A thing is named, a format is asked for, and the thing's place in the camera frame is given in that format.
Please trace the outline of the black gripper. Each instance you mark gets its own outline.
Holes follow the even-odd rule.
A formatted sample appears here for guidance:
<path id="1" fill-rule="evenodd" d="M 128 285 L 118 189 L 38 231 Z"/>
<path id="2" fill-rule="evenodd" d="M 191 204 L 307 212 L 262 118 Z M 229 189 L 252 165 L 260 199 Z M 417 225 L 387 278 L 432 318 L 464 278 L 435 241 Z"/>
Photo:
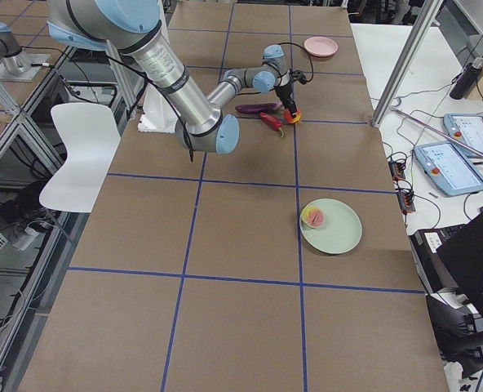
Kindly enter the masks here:
<path id="1" fill-rule="evenodd" d="M 287 83 L 283 86 L 276 86 L 275 92 L 285 108 L 285 113 L 289 117 L 297 117 L 298 109 L 293 98 L 293 84 Z"/>

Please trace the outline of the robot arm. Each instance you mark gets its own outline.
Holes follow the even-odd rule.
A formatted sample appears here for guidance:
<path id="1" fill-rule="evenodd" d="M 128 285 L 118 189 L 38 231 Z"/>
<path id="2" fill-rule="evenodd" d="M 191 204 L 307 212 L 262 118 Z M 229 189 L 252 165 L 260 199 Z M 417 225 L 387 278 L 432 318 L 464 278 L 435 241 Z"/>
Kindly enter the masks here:
<path id="1" fill-rule="evenodd" d="M 238 120 L 223 107 L 242 89 L 275 91 L 289 122 L 300 119 L 293 99 L 294 78 L 281 46 L 265 48 L 256 68 L 232 69 L 205 95 L 162 34 L 155 1 L 50 1 L 48 29 L 58 42 L 103 51 L 112 43 L 131 57 L 178 112 L 175 135 L 190 152 L 230 154 L 240 136 Z"/>

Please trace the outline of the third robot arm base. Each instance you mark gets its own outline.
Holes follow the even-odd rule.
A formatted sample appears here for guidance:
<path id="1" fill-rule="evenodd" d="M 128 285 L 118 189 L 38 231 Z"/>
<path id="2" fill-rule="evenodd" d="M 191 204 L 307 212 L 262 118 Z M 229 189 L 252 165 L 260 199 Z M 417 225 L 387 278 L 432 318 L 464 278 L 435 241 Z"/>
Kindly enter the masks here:
<path id="1" fill-rule="evenodd" d="M 0 80 L 31 82 L 49 58 L 48 54 L 26 52 L 9 26 L 0 22 Z"/>

